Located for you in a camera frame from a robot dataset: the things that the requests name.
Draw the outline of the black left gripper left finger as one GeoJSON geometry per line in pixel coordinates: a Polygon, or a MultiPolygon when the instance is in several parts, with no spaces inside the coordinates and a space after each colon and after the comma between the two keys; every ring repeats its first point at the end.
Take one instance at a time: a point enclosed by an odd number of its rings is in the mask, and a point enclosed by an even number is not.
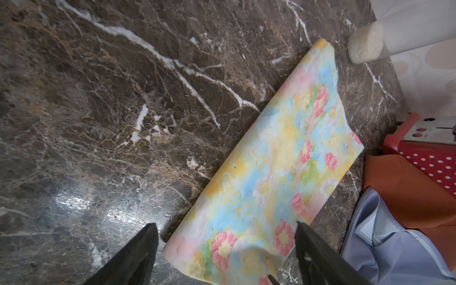
{"type": "Polygon", "coordinates": [[[86,285],[148,285],[152,275],[159,234],[156,224],[146,224],[86,285]]]}

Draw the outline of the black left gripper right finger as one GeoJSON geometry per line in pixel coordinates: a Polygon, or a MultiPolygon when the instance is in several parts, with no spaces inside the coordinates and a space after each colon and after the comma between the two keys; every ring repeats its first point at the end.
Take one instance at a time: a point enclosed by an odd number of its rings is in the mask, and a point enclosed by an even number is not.
{"type": "Polygon", "coordinates": [[[298,223],[294,241],[304,285],[369,284],[307,224],[298,223]]]}

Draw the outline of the rust orange skirt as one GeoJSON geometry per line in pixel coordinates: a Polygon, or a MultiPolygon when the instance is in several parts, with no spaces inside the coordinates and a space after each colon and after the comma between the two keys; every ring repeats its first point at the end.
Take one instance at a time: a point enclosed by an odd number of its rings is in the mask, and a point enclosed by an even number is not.
{"type": "Polygon", "coordinates": [[[456,199],[400,155],[366,156],[363,189],[373,188],[404,228],[418,230],[456,269],[456,199]]]}

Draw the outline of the lavender purple skirt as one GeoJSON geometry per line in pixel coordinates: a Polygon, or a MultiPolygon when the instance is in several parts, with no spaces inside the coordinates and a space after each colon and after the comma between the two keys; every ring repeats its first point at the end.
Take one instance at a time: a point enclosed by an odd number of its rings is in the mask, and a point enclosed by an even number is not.
{"type": "Polygon", "coordinates": [[[341,256],[373,285],[456,282],[431,240],[402,227],[372,188],[364,192],[355,208],[341,256]]]}

